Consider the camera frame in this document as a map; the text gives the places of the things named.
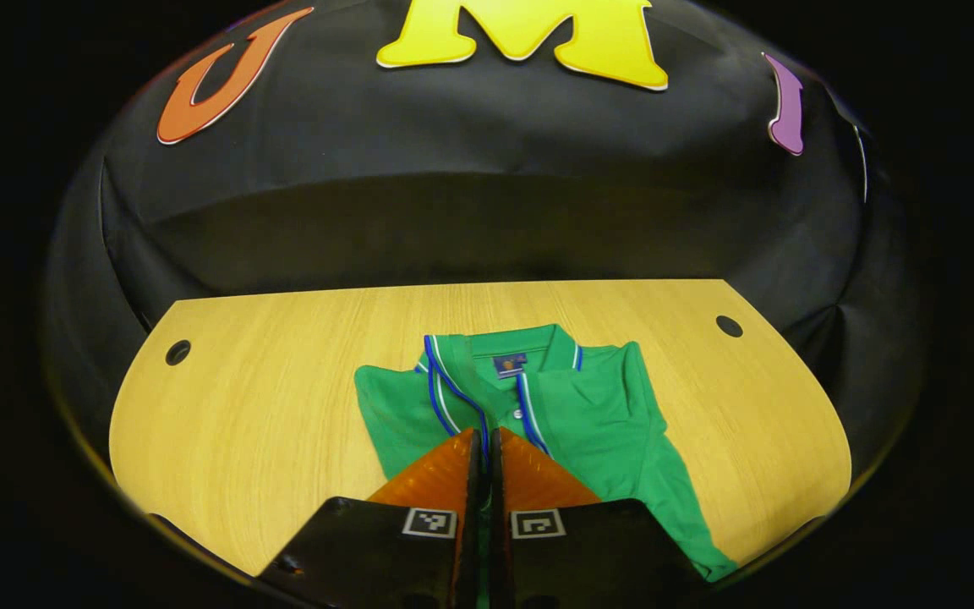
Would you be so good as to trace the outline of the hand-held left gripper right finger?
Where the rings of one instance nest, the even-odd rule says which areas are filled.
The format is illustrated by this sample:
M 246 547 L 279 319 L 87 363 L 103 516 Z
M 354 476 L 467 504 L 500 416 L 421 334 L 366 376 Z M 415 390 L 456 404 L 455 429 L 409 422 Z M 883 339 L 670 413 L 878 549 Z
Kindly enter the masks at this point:
M 494 608 L 681 608 L 706 590 L 644 502 L 600 500 L 506 428 L 490 448 Z

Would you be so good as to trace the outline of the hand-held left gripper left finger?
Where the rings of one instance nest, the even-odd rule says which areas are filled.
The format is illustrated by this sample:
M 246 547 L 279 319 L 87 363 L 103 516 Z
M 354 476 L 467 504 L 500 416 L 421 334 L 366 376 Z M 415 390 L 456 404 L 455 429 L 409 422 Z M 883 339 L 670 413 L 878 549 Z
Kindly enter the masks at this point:
M 467 429 L 366 500 L 328 498 L 260 582 L 313 608 L 474 608 L 480 470 Z

